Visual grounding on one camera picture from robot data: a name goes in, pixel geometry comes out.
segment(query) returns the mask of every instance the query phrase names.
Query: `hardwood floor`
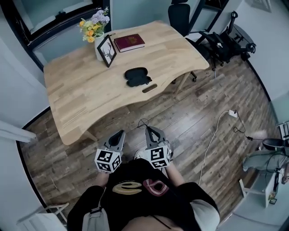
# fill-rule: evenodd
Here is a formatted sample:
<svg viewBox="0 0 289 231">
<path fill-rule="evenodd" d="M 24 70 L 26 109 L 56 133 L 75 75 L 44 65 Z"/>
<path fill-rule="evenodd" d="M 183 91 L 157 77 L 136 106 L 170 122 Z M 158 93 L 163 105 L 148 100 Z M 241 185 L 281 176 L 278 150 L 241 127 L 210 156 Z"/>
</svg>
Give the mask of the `hardwood floor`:
<svg viewBox="0 0 289 231">
<path fill-rule="evenodd" d="M 99 142 L 82 139 L 65 146 L 57 132 L 51 112 L 47 112 L 28 127 L 37 134 L 31 143 L 21 143 L 21 149 L 31 177 L 47 204 L 69 202 L 65 214 L 79 196 L 94 185 L 97 175 L 94 157 L 101 140 L 120 129 L 126 131 L 126 162 L 135 151 L 146 146 L 145 131 L 137 128 L 142 118 L 149 125 L 162 129 L 174 149 L 174 163 L 186 181 L 198 182 L 205 150 L 223 111 L 237 109 L 247 135 L 265 129 L 268 137 L 279 137 L 275 119 L 265 93 L 248 64 L 234 58 L 218 67 L 217 78 L 211 69 L 196 72 L 197 82 L 185 82 L 177 97 L 172 93 L 177 84 L 170 84 L 159 96 L 129 105 L 103 117 L 89 131 Z M 218 132 L 207 152 L 201 187 L 216 201 L 221 218 L 226 217 L 241 200 L 238 180 L 245 184 L 254 180 L 253 171 L 244 173 L 241 162 L 252 152 L 258 141 L 249 141 L 239 120 L 223 115 Z"/>
</svg>

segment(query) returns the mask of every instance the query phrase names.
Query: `white vase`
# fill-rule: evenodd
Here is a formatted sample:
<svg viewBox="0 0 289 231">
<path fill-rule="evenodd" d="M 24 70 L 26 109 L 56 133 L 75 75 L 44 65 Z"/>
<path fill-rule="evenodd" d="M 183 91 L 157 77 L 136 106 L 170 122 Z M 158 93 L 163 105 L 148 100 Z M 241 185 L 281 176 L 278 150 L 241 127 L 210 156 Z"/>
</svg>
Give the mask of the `white vase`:
<svg viewBox="0 0 289 231">
<path fill-rule="evenodd" d="M 99 61 L 103 61 L 100 53 L 98 52 L 98 46 L 103 40 L 104 40 L 104 33 L 101 37 L 97 37 L 94 39 L 94 49 L 95 49 L 95 53 L 96 53 L 96 58 Z"/>
</svg>

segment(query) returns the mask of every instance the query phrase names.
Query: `book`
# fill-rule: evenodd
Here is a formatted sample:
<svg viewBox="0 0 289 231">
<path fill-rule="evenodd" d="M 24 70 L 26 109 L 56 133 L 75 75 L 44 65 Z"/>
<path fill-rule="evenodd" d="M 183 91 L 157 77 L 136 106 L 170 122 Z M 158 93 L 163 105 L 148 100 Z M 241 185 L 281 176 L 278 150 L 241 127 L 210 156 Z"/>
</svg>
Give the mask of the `book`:
<svg viewBox="0 0 289 231">
<path fill-rule="evenodd" d="M 120 38 L 115 38 L 114 42 L 119 52 L 130 51 L 145 46 L 145 42 L 139 34 L 132 34 Z"/>
</svg>

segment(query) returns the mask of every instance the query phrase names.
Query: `wooden table top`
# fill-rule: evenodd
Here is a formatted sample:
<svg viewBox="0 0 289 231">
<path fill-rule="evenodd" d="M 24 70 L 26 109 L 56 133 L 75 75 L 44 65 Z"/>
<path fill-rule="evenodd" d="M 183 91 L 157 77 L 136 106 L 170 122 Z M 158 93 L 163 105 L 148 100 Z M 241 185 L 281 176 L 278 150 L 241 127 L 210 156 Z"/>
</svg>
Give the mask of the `wooden table top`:
<svg viewBox="0 0 289 231">
<path fill-rule="evenodd" d="M 77 141 L 107 113 L 148 100 L 161 93 L 178 76 L 209 67 L 202 55 L 176 30 L 160 21 L 110 32 L 112 40 L 138 33 L 145 47 L 119 53 L 109 68 L 96 59 L 90 43 L 44 67 L 44 79 L 53 118 L 64 144 Z M 124 73 L 145 67 L 152 82 L 130 88 Z M 157 84 L 147 93 L 142 90 Z"/>
</svg>

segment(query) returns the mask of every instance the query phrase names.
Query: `picture frame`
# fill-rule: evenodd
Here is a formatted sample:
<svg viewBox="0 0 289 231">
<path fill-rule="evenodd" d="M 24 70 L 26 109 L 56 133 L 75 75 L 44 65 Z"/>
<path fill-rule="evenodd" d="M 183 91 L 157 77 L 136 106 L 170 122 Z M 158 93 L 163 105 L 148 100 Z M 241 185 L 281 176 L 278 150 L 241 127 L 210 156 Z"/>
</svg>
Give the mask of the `picture frame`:
<svg viewBox="0 0 289 231">
<path fill-rule="evenodd" d="M 104 40 L 97 47 L 98 52 L 100 53 L 104 63 L 107 67 L 110 67 L 114 58 L 117 55 L 117 51 L 114 48 L 112 40 L 109 35 L 107 35 Z"/>
</svg>

